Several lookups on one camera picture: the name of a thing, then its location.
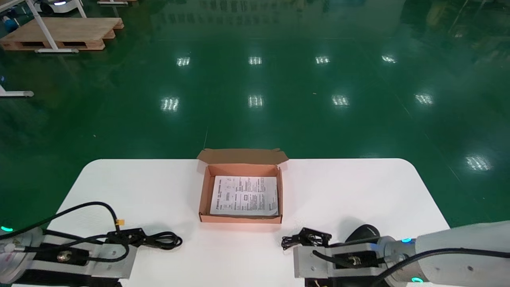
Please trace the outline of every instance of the open cardboard box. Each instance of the open cardboard box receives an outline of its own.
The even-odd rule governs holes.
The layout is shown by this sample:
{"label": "open cardboard box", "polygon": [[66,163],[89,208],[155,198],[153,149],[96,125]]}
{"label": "open cardboard box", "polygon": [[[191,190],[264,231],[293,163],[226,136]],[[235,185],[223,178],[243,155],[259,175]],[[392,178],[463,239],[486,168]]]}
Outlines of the open cardboard box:
{"label": "open cardboard box", "polygon": [[[283,217],[282,171],[277,166],[289,158],[280,149],[204,149],[197,159],[209,164],[203,178],[198,216],[202,222],[215,223],[274,223],[281,224]],[[278,215],[229,216],[210,214],[214,180],[220,176],[276,176]]]}

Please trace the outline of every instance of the box flap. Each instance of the box flap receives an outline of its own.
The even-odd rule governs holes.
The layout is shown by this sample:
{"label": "box flap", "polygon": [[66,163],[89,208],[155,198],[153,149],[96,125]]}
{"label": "box flap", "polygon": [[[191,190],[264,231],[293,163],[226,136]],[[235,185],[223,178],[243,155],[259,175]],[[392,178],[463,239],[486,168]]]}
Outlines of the box flap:
{"label": "box flap", "polygon": [[213,163],[279,164],[289,158],[280,149],[204,149],[197,159]]}

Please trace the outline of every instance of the reflective floor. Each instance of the reflective floor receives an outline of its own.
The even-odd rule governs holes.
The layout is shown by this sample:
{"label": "reflective floor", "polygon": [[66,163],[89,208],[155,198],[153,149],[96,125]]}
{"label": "reflective floor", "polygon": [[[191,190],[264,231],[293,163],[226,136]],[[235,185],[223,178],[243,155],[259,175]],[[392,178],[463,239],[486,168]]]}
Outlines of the reflective floor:
{"label": "reflective floor", "polygon": [[104,51],[0,52],[4,88],[35,93],[0,99],[3,224],[53,214],[95,159],[195,158],[204,147],[403,158],[451,226],[508,220],[506,5],[86,2],[89,16],[124,21]]}

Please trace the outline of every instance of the white metal frame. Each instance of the white metal frame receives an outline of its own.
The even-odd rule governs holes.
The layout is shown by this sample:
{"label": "white metal frame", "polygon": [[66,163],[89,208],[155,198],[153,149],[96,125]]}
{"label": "white metal frame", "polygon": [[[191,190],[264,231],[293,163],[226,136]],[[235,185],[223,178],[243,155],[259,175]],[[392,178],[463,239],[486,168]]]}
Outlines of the white metal frame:
{"label": "white metal frame", "polygon": [[109,1],[97,1],[98,4],[108,4],[108,5],[127,5],[128,2],[127,1],[113,1],[113,0],[109,0]]}
{"label": "white metal frame", "polygon": [[[53,40],[52,35],[50,34],[48,28],[46,27],[46,24],[42,21],[41,15],[37,12],[37,10],[34,7],[33,0],[26,0],[27,4],[30,8],[30,11],[32,14],[34,14],[34,18],[37,21],[37,24],[39,24],[39,27],[41,28],[42,32],[44,33],[44,36],[49,42],[49,45],[52,47],[51,49],[43,48],[43,49],[37,49],[35,50],[36,53],[78,53],[78,49],[62,49],[58,48],[57,44],[55,43],[55,40]],[[85,15],[85,11],[83,11],[82,3],[80,0],[77,1],[78,11],[80,12],[80,15],[83,18],[87,18]]]}
{"label": "white metal frame", "polygon": [[34,95],[32,91],[5,91],[0,85],[0,97],[31,97]]}

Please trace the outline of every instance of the paper sheet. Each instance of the paper sheet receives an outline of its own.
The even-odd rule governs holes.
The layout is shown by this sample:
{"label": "paper sheet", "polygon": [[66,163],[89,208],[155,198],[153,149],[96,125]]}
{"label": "paper sheet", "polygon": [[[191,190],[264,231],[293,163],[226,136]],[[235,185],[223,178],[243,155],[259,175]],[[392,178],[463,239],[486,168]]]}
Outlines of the paper sheet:
{"label": "paper sheet", "polygon": [[276,177],[216,176],[212,198],[211,214],[278,214]]}

